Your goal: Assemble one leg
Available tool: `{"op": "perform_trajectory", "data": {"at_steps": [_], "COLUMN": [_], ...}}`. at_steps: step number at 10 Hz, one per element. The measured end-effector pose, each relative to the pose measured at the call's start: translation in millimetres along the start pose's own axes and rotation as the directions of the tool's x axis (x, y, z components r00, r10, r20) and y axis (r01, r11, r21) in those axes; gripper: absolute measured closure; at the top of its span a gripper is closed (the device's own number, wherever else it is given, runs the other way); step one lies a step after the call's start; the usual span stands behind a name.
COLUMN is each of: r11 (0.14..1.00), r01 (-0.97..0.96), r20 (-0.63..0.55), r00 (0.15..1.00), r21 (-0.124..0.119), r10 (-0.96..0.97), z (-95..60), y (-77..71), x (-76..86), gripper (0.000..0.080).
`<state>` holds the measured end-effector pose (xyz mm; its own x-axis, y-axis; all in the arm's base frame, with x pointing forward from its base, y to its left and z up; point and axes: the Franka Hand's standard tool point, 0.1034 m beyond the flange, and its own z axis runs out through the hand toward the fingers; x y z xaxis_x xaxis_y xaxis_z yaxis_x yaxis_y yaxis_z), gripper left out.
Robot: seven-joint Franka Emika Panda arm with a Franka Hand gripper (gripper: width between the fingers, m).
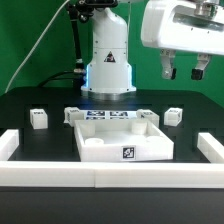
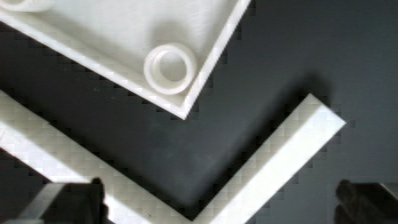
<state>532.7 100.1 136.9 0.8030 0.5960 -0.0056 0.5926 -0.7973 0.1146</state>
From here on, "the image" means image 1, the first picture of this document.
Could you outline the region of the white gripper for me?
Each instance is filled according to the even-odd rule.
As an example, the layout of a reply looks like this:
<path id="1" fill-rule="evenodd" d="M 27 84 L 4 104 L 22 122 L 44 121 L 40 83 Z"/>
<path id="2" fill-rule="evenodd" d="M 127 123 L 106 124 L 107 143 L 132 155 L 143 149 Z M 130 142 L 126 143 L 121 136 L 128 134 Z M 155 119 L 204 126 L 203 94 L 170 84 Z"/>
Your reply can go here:
<path id="1" fill-rule="evenodd" d="M 145 47 L 161 48 L 162 77 L 174 80 L 175 51 L 199 54 L 191 79 L 202 80 L 212 55 L 224 55 L 224 7 L 213 18 L 195 14 L 190 0 L 149 0 L 143 15 L 141 41 Z"/>

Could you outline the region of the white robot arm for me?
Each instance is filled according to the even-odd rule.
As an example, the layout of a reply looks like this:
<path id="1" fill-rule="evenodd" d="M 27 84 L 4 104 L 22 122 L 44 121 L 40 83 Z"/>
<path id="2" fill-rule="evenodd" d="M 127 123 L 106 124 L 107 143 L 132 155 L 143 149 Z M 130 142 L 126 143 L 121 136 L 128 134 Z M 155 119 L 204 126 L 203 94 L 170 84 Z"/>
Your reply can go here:
<path id="1" fill-rule="evenodd" d="M 81 92 L 102 100 L 133 94 L 128 63 L 128 26 L 108 4 L 93 6 L 93 56 Z M 174 79 L 176 51 L 195 52 L 191 78 L 204 76 L 213 55 L 224 55 L 224 6 L 220 0 L 149 0 L 143 15 L 141 41 L 160 50 L 162 77 Z"/>

